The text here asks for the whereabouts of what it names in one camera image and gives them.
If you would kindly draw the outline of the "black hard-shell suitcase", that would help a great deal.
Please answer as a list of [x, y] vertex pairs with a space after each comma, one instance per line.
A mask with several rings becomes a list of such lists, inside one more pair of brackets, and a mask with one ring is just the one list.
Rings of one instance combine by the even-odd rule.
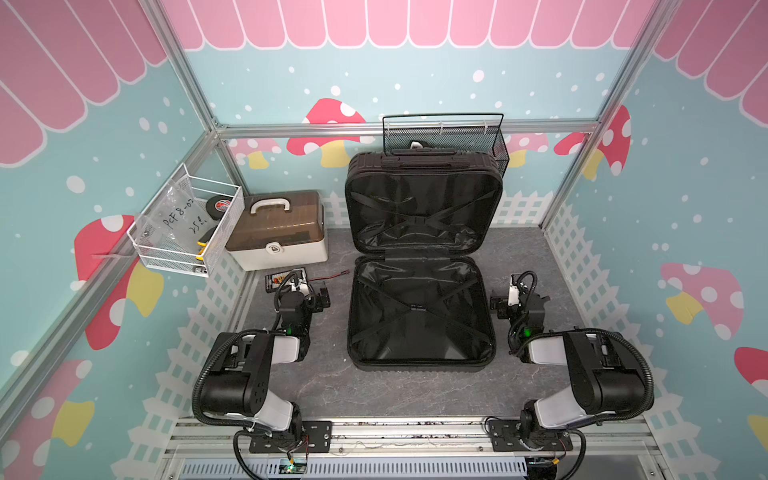
[[358, 251], [347, 352], [364, 371], [477, 372], [496, 354], [482, 246], [503, 193], [492, 156], [366, 152], [345, 201]]

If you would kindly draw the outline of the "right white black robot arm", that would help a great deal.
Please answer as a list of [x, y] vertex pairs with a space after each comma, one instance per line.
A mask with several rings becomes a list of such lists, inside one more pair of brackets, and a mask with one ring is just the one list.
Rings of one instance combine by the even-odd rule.
[[509, 277], [508, 293], [493, 296], [490, 309], [509, 322], [509, 354], [535, 365], [567, 369], [568, 385], [528, 401], [512, 427], [523, 448], [541, 450], [562, 443], [572, 430], [638, 417], [654, 404], [652, 369], [621, 334], [599, 328], [547, 331], [547, 296], [536, 292], [538, 277], [528, 270]]

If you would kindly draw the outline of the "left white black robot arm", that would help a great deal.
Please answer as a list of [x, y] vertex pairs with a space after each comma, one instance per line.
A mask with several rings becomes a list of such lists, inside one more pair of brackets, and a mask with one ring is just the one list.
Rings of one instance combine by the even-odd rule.
[[192, 389], [192, 413], [203, 424], [262, 434], [289, 450], [305, 438], [300, 407], [270, 390], [271, 370], [306, 358], [312, 317], [330, 306], [330, 298], [325, 287], [314, 289], [302, 269], [284, 273], [272, 293], [276, 318], [270, 329], [217, 336]]

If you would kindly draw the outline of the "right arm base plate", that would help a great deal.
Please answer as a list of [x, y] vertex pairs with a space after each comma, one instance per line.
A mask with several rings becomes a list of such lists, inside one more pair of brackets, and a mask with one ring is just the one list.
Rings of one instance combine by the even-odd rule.
[[553, 454], [573, 450], [570, 436], [558, 430], [525, 430], [518, 419], [486, 417], [483, 430], [494, 452], [544, 452]]

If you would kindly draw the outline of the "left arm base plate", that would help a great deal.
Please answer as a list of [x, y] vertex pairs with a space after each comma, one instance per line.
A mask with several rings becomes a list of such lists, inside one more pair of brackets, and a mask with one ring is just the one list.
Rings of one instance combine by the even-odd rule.
[[252, 454], [328, 453], [332, 433], [331, 421], [303, 421], [301, 427], [291, 426], [271, 437], [262, 433], [252, 437], [248, 451]]

